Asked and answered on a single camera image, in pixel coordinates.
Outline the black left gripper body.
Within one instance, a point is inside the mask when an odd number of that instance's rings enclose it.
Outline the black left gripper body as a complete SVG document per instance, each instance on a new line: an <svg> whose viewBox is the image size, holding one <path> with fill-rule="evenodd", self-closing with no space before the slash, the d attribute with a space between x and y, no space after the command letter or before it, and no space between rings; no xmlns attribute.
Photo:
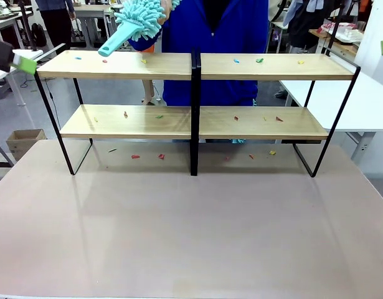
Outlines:
<svg viewBox="0 0 383 299"><path fill-rule="evenodd" d="M13 59L14 53L12 45L0 40L0 70L10 71Z"/></svg>

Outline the person's right hand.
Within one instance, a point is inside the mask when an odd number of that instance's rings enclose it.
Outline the person's right hand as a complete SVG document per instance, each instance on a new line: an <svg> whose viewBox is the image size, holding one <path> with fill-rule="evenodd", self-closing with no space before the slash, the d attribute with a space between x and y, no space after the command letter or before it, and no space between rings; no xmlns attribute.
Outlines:
<svg viewBox="0 0 383 299"><path fill-rule="evenodd" d="M158 23L160 25L163 25L170 16L170 13L172 11L172 1L171 0L161 0L161 7L163 8L163 14L164 17L161 17L158 19Z"/></svg>

